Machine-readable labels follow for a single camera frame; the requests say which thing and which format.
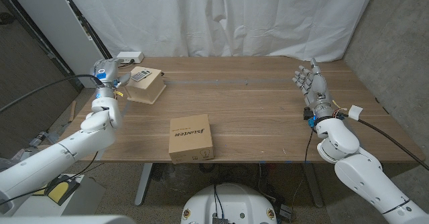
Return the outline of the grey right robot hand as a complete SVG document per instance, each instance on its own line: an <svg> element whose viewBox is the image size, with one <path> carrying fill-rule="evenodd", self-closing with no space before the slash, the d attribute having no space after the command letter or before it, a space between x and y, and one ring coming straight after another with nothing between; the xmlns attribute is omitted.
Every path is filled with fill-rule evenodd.
<svg viewBox="0 0 429 224"><path fill-rule="evenodd" d="M332 97L315 58L310 60L309 68L299 66L292 81L302 92L306 106L313 111L317 119L332 117Z"/></svg>

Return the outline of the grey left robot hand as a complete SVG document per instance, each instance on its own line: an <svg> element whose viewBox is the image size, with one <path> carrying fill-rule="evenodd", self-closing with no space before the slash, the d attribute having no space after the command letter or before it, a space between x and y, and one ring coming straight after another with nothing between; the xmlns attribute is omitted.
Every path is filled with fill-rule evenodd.
<svg viewBox="0 0 429 224"><path fill-rule="evenodd" d="M117 88L129 82L131 78L130 72L123 76L118 76L119 65L122 62L123 60L118 58L98 60L95 62L90 73L103 83L102 87L96 88L95 97L97 99L101 97L114 98Z"/></svg>

